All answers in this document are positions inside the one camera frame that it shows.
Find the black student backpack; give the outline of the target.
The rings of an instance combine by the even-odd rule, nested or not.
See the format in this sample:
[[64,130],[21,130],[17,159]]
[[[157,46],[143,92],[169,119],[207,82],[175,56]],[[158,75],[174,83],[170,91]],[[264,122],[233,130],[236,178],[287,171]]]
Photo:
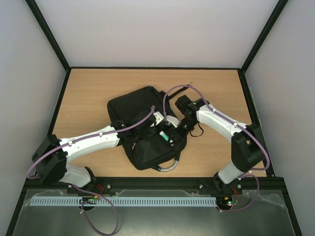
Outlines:
[[[154,112],[160,112],[164,118],[167,115],[176,117],[170,107],[169,101],[185,90],[187,90],[187,87],[168,95],[164,91],[158,91],[152,86],[146,86],[114,98],[107,103],[111,124],[121,120],[132,125],[141,119],[141,114],[148,113],[152,106],[155,108]],[[154,169],[164,173],[175,169],[187,141],[175,145],[172,140],[168,143],[159,134],[160,131],[163,131],[171,139],[171,131],[174,128],[174,126],[166,124],[163,120],[156,125],[157,132],[151,139],[148,141],[140,140],[139,142],[135,141],[136,136],[133,131],[132,136],[127,138],[122,144],[131,164],[138,170]]]

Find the white glue stick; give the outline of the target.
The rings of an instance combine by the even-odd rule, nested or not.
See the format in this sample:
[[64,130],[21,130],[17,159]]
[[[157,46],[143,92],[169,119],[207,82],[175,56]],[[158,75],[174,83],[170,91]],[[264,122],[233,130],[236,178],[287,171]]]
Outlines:
[[164,138],[168,143],[171,141],[170,140],[170,138],[169,138],[169,136],[166,134],[166,133],[164,133],[163,131],[160,131],[160,136],[162,137],[162,138]]

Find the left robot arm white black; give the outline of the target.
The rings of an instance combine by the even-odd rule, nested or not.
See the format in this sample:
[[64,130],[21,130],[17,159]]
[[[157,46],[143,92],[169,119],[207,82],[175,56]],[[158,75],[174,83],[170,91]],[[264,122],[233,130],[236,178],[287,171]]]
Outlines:
[[141,114],[141,119],[132,125],[118,120],[77,137],[59,139],[55,134],[47,136],[31,158],[33,164],[27,171],[27,178],[39,179],[44,185],[63,182],[85,187],[92,182],[93,173],[89,168],[78,167],[71,162],[89,153],[122,145],[136,128],[154,126],[161,121],[154,109],[153,106],[150,112]]

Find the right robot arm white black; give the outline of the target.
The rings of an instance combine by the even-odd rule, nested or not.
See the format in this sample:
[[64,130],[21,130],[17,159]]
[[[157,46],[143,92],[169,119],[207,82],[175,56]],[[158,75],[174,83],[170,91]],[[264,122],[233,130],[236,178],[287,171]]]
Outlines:
[[196,125],[205,124],[231,143],[231,161],[214,175],[213,185],[218,192],[226,192],[232,182],[254,170],[261,161],[270,163],[263,135],[257,124],[246,125],[238,122],[215,109],[203,99],[191,101],[183,95],[175,102],[184,119],[177,125],[171,135],[171,140],[185,138]]

